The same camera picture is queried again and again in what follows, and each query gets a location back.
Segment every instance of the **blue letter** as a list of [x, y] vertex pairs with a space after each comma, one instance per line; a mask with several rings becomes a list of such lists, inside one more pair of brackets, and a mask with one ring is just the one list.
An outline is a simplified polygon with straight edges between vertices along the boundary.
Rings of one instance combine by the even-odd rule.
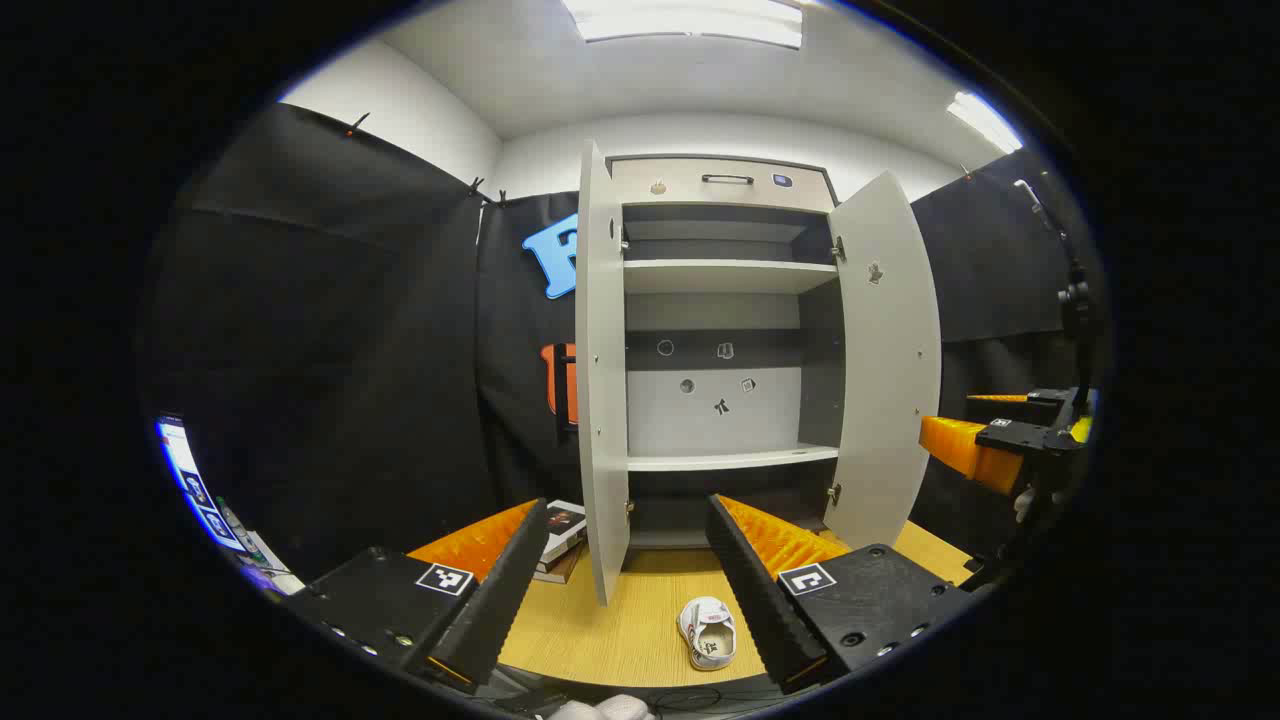
[[[561, 236], [567, 234], [563, 242]], [[556, 300], [577, 286], [577, 270], [570, 258], [577, 258], [577, 213], [525, 238], [547, 275], [547, 297]]]

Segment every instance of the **white wall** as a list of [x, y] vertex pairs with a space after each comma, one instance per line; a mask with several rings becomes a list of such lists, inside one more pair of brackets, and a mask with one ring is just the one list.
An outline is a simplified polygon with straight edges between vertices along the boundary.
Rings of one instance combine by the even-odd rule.
[[470, 108], [398, 50], [380, 41], [352, 49], [280, 99], [397, 145], [462, 182], [489, 178], [502, 141]]
[[961, 177], [964, 170], [933, 158], [847, 131], [764, 115], [669, 113], [630, 115], [564, 126], [508, 140], [485, 188], [508, 199], [577, 190], [582, 141], [604, 155], [689, 152], [790, 160], [827, 169], [845, 200], [891, 170], [909, 200]]

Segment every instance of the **stack of books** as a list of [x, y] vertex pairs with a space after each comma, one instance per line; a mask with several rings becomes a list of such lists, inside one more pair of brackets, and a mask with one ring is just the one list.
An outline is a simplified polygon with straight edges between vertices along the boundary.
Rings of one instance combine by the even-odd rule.
[[534, 573], [535, 580], [564, 584], [568, 582], [579, 555], [581, 543], [586, 539], [586, 509], [563, 500], [547, 503], [548, 530], [547, 548]]

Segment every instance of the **black curtain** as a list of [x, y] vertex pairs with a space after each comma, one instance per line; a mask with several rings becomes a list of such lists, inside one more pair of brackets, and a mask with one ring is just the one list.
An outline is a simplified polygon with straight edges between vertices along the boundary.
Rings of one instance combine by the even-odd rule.
[[206, 482], [315, 578], [499, 510], [475, 378], [480, 197], [274, 105], [177, 202], [143, 307], [148, 405]]
[[[1083, 213], [1053, 170], [1029, 152], [1001, 158], [913, 202], [938, 295], [942, 416], [964, 419], [966, 395], [1076, 383], [1075, 350], [1062, 334], [1057, 306], [1066, 256], [1012, 186], [1019, 178], [1068, 229], [1098, 295], [1103, 290]], [[526, 237], [576, 211], [577, 193], [562, 192], [486, 206], [481, 222], [476, 377], [490, 464], [507, 501], [581, 500], [577, 446], [556, 446], [547, 370], [538, 356], [544, 345], [572, 342], [575, 293], [548, 300], [538, 260], [521, 249]], [[1009, 498], [931, 460], [911, 520], [989, 557], [1012, 532], [1014, 511]]]

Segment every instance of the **drawer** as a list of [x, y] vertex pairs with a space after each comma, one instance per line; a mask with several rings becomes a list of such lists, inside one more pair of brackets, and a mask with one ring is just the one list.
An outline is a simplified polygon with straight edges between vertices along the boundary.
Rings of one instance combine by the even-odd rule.
[[[612, 161], [612, 173], [623, 205], [749, 205], [814, 213], [835, 209], [826, 173], [791, 165], [716, 158], [620, 158]], [[788, 178], [790, 187], [773, 176]], [[666, 191], [655, 193], [659, 181]]]

